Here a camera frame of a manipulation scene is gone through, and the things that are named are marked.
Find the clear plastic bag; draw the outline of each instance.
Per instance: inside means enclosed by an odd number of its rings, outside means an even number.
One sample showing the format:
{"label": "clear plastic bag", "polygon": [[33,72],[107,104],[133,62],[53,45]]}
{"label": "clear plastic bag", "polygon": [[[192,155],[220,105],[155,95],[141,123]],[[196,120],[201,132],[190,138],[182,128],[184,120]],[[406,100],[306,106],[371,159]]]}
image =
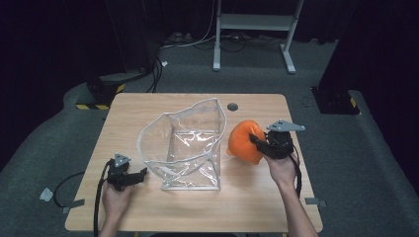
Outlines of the clear plastic bag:
{"label": "clear plastic bag", "polygon": [[163,113],[139,135],[144,164],[162,190],[220,190],[220,147],[225,113],[217,98],[177,113]]}

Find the gray carpet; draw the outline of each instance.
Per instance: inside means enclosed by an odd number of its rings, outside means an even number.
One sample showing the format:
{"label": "gray carpet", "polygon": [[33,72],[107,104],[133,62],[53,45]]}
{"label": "gray carpet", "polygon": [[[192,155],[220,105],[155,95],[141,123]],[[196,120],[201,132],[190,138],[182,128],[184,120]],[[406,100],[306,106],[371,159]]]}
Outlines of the gray carpet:
{"label": "gray carpet", "polygon": [[[225,42],[230,50],[240,45]],[[286,96],[314,194],[320,208],[320,236],[419,236],[419,198],[398,167],[360,92],[351,91],[359,116],[322,115],[311,95],[335,43],[293,42],[296,75],[287,73],[278,45],[247,45],[221,53],[212,72],[212,50],[192,46],[162,49],[167,61],[159,93],[268,93]],[[145,92],[149,75],[126,84],[124,92]],[[65,108],[32,132],[0,174],[0,236],[92,236],[65,230],[66,215],[53,201],[39,200],[66,177],[86,169],[107,111],[75,108],[84,84],[63,98]],[[57,197],[70,203],[81,177],[65,183]],[[119,236],[133,236],[120,233]]]}

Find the wooden table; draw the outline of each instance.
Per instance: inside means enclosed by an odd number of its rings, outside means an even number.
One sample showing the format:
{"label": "wooden table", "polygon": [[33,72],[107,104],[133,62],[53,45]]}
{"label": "wooden table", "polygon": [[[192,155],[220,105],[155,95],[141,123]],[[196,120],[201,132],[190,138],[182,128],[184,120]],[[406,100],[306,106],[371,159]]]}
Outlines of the wooden table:
{"label": "wooden table", "polygon": [[[85,204],[70,210],[65,222],[68,230],[91,231],[97,185],[105,163],[119,152],[132,159],[130,173],[145,165],[136,151],[141,131],[162,113],[178,112],[196,102],[219,98],[227,117],[221,141],[220,191],[162,191],[162,181],[148,172],[143,184],[132,194],[122,231],[155,232],[288,232],[281,195],[271,179],[264,159],[257,166],[225,153],[231,130],[242,120],[253,119],[265,128],[284,119],[292,121],[286,98],[266,94],[118,94],[114,99],[98,143],[80,184],[76,200]],[[238,110],[227,109],[229,103]],[[313,191],[295,132],[292,138],[300,155],[302,172],[302,204],[316,231],[322,222],[316,205],[306,205]],[[99,226],[105,212],[101,205]]]}

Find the orange pumpkin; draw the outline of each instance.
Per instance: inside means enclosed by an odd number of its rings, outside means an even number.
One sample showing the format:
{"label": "orange pumpkin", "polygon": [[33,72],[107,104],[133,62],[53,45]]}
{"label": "orange pumpkin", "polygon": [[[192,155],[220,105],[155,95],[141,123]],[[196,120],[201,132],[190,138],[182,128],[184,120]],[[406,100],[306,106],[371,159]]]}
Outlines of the orange pumpkin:
{"label": "orange pumpkin", "polygon": [[227,154],[257,165],[263,158],[263,154],[250,141],[249,134],[266,141],[265,133],[256,121],[244,120],[231,131],[228,137]]}

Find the metal stand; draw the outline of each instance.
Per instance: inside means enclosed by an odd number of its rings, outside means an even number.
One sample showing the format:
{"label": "metal stand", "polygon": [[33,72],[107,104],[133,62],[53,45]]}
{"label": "metal stand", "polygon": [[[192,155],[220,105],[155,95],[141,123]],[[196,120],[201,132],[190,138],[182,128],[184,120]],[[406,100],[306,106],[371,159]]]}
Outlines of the metal stand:
{"label": "metal stand", "polygon": [[304,0],[298,0],[295,12],[292,16],[273,15],[244,15],[244,14],[221,14],[221,0],[218,0],[216,10],[216,36],[213,50],[213,71],[221,69],[220,38],[221,29],[236,30],[262,30],[262,31],[284,31],[289,32],[285,44],[281,44],[281,53],[290,74],[295,74],[295,67],[290,56],[290,46],[293,41],[299,13],[301,12]]}

